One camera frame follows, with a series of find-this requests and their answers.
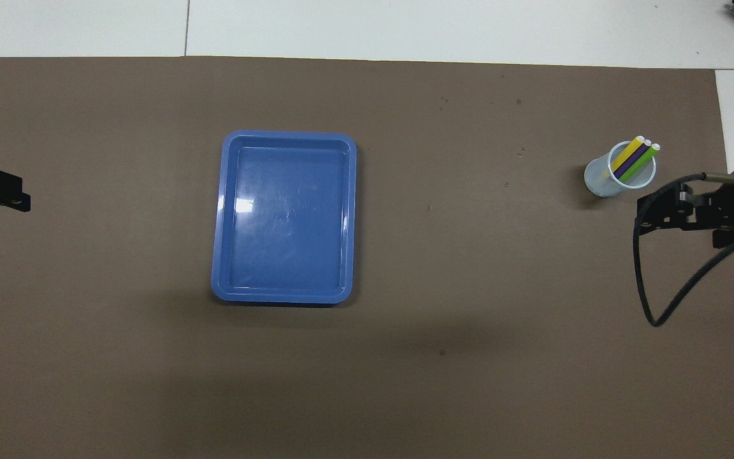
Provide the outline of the blue plastic tray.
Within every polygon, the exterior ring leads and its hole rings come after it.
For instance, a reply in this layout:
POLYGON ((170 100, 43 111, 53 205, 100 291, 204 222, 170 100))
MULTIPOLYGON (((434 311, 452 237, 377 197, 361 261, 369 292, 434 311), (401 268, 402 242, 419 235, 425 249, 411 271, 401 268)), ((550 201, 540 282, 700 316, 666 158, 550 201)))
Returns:
POLYGON ((220 155, 212 279, 227 302, 337 305, 354 284, 357 146, 239 130, 220 155))

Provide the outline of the translucent plastic cup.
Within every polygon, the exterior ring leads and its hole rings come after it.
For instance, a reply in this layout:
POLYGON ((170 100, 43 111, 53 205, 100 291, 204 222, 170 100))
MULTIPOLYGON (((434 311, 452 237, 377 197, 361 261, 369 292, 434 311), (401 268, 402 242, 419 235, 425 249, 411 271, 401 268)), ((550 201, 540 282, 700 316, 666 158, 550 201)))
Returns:
POLYGON ((612 155, 618 154, 627 142, 617 143, 608 154, 591 161, 585 169, 584 180, 592 194, 608 198, 623 191, 634 191, 649 185, 656 174, 655 156, 628 183, 622 183, 610 170, 612 155))

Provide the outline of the green highlighter pen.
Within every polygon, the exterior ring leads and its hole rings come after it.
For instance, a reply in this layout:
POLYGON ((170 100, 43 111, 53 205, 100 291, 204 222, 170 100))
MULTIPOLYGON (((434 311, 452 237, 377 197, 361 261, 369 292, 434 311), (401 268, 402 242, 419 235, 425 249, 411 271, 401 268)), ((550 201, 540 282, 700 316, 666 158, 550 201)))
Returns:
POLYGON ((628 183, 634 175, 636 175, 644 166, 654 158, 660 151, 661 147, 658 143, 647 143, 645 149, 636 151, 631 157, 620 167, 617 178, 622 183, 628 183))

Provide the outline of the purple highlighter pen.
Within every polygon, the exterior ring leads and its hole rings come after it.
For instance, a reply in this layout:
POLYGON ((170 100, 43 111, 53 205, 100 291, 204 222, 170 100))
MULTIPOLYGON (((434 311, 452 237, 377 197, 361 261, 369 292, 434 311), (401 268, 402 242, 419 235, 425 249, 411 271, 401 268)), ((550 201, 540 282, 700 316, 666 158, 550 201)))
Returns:
POLYGON ((643 136, 636 136, 634 140, 623 148, 620 154, 611 163, 612 173, 617 179, 621 179, 626 172, 638 162, 638 160, 649 150, 652 142, 643 136))

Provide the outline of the brown paper table mat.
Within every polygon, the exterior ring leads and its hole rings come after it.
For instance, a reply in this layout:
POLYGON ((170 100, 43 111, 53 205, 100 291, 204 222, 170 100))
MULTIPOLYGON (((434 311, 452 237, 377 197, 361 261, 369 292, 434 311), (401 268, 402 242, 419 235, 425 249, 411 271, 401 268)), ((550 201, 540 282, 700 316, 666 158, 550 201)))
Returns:
POLYGON ((0 59, 0 459, 734 459, 734 259, 649 326, 582 179, 635 135, 725 171, 716 73, 0 59), (212 293, 239 129, 356 142, 343 304, 212 293))

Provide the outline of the yellow highlighter pen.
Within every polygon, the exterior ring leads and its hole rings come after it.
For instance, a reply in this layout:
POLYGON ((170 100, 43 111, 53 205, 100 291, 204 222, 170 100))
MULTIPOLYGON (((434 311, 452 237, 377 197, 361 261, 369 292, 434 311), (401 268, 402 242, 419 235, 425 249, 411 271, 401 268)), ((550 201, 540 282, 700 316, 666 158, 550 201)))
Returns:
POLYGON ((630 158, 632 154, 635 153, 636 150, 643 146, 644 143, 645 137, 640 135, 623 145, 623 148, 618 152, 618 154, 612 155, 612 160, 610 162, 611 172, 614 175, 617 175, 617 170, 630 158))

